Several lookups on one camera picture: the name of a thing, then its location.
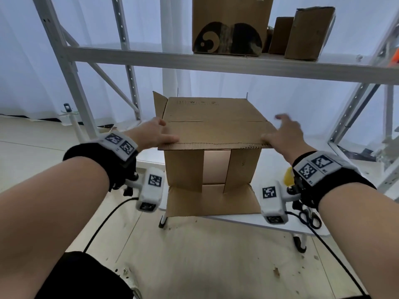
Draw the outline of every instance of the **hand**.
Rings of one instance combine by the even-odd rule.
[[[292,121],[287,114],[278,114],[276,119],[281,120],[280,129],[274,133],[262,134],[261,139],[270,143],[291,166],[302,154],[316,151],[315,148],[305,143],[303,132],[297,121]]]
[[[166,122],[163,119],[153,118],[133,129],[125,131],[124,134],[135,141],[139,152],[144,149],[157,147],[163,143],[175,143],[179,141],[179,136],[177,135],[162,134],[164,126],[166,126]]]

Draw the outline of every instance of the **small cardboard box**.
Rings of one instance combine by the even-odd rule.
[[[293,22],[294,17],[277,17],[269,53],[275,55],[285,54]]]
[[[260,213],[250,186],[262,148],[260,135],[274,126],[246,99],[166,98],[154,92],[164,132],[180,136],[164,150],[169,192],[166,215]]]
[[[297,9],[284,57],[317,60],[335,22],[334,7]]]
[[[194,53],[260,55],[273,0],[193,0]]]

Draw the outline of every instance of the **metal shelf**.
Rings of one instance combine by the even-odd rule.
[[[396,68],[289,60],[267,54],[260,57],[185,55],[88,47],[66,47],[65,51],[70,61],[77,62],[399,85]]]

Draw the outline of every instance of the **curtain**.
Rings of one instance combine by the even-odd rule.
[[[81,46],[120,49],[111,0],[52,1],[61,24]],[[396,0],[274,0],[269,24],[273,26],[278,16],[293,16],[296,8],[317,5],[335,6],[337,15],[320,60],[355,63],[356,56],[362,55],[361,65],[366,65],[376,52],[399,9]],[[123,6],[132,50],[192,53],[192,0],[123,0]],[[0,35],[0,114],[57,118],[64,103],[76,110],[32,0],[0,0]],[[100,66],[130,96],[125,68]],[[134,120],[133,110],[87,63],[77,63],[77,68],[97,125]],[[134,72],[143,119],[155,115],[152,91],[165,96],[248,96],[277,127],[274,115],[288,112],[300,122],[306,135],[323,140],[328,139],[356,86],[150,67],[134,67]],[[380,92],[346,140],[367,145],[382,134]],[[60,119],[69,123],[65,117]]]

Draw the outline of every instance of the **white shoe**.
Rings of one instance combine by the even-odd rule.
[[[136,276],[132,271],[133,267],[128,262],[121,262],[116,264],[114,267],[114,272],[130,287],[133,291],[134,298],[142,299],[142,295],[138,289]]]

